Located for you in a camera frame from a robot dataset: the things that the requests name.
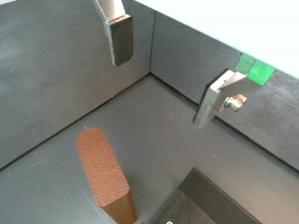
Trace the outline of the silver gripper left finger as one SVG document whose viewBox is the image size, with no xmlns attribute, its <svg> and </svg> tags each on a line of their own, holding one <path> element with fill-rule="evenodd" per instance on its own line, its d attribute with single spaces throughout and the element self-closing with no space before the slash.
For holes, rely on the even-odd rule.
<svg viewBox="0 0 299 224">
<path fill-rule="evenodd" d="M 111 64 L 118 67 L 133 56 L 133 18 L 121 0 L 91 0 L 102 20 Z"/>
</svg>

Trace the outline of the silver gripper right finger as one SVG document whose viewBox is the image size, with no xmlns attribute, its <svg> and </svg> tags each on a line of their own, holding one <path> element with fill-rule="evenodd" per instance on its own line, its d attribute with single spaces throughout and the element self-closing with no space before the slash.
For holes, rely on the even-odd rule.
<svg viewBox="0 0 299 224">
<path fill-rule="evenodd" d="M 242 94 L 257 88 L 260 85 L 242 73 L 225 69 L 205 86 L 192 120 L 196 127 L 202 129 L 224 108 L 237 111 L 246 100 Z"/>
</svg>

